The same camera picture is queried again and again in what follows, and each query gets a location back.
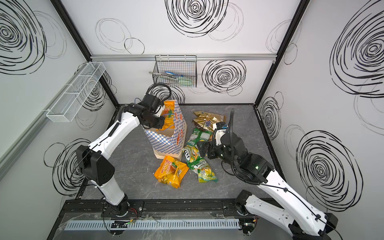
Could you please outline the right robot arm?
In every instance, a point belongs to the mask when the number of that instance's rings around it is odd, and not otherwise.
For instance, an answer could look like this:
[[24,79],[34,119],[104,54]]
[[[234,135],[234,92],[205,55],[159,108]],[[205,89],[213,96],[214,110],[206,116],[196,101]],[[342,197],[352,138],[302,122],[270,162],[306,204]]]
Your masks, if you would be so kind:
[[286,231],[294,240],[329,240],[329,233],[336,230],[338,218],[311,205],[264,157],[248,151],[244,141],[234,133],[234,113],[231,110],[228,124],[216,124],[211,141],[197,143],[200,156],[223,160],[230,165],[237,179],[257,186],[278,203],[272,205],[243,190],[235,199],[238,213],[262,217]]

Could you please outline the blue checkered paper bag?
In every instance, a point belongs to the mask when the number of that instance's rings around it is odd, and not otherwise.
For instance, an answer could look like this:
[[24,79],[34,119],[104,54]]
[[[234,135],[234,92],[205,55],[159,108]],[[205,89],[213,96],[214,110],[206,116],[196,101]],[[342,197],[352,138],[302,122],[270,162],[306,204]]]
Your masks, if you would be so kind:
[[178,102],[175,100],[168,101],[175,102],[175,128],[166,131],[159,131],[158,129],[152,128],[145,130],[145,133],[157,159],[162,160],[165,156],[171,156],[180,160],[186,139],[187,123]]

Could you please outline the yellow gummy candy bag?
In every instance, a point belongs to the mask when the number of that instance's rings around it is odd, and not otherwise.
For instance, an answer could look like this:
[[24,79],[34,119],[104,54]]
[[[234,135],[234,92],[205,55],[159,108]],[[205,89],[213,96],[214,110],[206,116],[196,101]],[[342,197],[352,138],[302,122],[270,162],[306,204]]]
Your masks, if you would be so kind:
[[178,189],[188,170],[187,164],[171,156],[165,156],[154,176],[158,182]]

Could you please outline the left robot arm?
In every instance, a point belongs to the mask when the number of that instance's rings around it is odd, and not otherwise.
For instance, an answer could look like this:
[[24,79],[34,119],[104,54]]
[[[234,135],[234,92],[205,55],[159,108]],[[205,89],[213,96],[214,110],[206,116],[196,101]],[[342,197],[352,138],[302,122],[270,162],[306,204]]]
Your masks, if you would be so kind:
[[115,167],[109,162],[113,151],[122,140],[136,127],[144,129],[161,129],[165,117],[161,115],[165,108],[164,100],[151,95],[152,89],[165,87],[169,94],[172,90],[167,84],[151,85],[139,103],[124,105],[118,111],[117,120],[97,140],[87,146],[80,145],[76,149],[78,168],[93,186],[103,194],[106,205],[117,217],[124,217],[132,210],[127,195],[121,190],[115,179]]

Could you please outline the gold snack bag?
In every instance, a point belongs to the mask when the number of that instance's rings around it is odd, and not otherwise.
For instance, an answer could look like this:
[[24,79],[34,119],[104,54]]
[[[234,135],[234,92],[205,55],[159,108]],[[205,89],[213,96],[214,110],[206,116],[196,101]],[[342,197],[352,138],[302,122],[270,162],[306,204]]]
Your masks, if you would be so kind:
[[195,111],[196,118],[193,124],[202,131],[214,132],[214,125],[220,122],[226,122],[226,116],[205,111]]

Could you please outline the green Fox's candy bag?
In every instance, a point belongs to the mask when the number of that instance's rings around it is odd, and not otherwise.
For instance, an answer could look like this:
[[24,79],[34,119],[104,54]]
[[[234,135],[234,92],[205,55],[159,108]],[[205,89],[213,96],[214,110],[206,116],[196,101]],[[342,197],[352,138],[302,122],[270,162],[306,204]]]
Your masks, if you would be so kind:
[[188,146],[196,147],[197,142],[205,142],[211,139],[213,132],[210,131],[202,131],[200,129],[195,128],[187,141]]
[[201,159],[199,150],[194,146],[186,145],[183,148],[183,154],[184,154],[184,157],[186,158],[187,164],[191,164]]
[[194,162],[188,163],[188,167],[198,175],[199,183],[218,181],[216,174],[205,159],[197,159]]

